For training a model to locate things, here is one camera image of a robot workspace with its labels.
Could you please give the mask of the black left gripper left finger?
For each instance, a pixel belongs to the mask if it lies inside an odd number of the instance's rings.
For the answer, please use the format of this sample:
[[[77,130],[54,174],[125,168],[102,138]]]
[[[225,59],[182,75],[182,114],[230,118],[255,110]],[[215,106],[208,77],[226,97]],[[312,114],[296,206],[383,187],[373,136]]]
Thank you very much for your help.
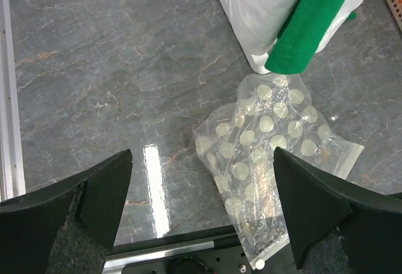
[[[1,203],[1,273],[101,273],[130,184],[123,150],[64,180]]]

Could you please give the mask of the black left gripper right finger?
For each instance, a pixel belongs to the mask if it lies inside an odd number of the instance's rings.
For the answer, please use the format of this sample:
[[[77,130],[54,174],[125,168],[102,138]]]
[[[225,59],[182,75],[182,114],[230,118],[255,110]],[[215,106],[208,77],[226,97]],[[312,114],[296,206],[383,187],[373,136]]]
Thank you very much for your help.
[[[303,273],[401,273],[401,194],[383,195],[282,149],[274,176]]]

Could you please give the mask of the clear zip top bag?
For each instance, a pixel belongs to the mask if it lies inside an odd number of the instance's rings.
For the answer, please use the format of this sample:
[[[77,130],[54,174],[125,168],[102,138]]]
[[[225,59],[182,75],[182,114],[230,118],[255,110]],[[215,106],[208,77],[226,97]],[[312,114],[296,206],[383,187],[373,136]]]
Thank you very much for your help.
[[[299,75],[248,75],[237,101],[216,109],[194,138],[254,270],[289,242],[274,177],[275,148],[339,178],[347,178],[364,149],[331,131]]]

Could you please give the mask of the green t-shirt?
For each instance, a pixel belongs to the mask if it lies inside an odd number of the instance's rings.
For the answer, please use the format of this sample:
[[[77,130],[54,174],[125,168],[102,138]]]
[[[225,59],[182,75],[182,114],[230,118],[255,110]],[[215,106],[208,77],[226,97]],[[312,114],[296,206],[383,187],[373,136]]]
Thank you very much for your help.
[[[305,71],[345,0],[298,0],[264,67],[283,75]]]

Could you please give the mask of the white mesh t-shirt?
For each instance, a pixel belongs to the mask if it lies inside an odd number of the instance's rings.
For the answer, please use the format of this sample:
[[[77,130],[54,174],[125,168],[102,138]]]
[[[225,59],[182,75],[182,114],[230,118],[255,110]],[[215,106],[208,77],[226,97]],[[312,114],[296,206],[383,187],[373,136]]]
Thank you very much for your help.
[[[264,65],[279,33],[298,0],[219,0],[252,69],[265,74]],[[322,51],[363,0],[345,0],[325,32],[316,52]]]

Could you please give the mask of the aluminium frame rail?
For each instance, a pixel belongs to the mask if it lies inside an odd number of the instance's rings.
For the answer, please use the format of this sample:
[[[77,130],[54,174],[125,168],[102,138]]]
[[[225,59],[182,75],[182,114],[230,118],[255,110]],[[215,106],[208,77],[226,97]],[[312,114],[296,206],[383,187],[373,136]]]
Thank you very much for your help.
[[[1,0],[1,201],[26,193],[9,0]]]

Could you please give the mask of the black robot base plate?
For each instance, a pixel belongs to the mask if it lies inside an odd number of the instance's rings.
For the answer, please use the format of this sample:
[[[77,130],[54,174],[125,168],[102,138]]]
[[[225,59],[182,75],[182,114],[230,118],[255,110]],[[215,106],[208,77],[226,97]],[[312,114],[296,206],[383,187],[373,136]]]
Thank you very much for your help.
[[[290,245],[252,269],[233,226],[116,246],[103,273],[301,273]]]

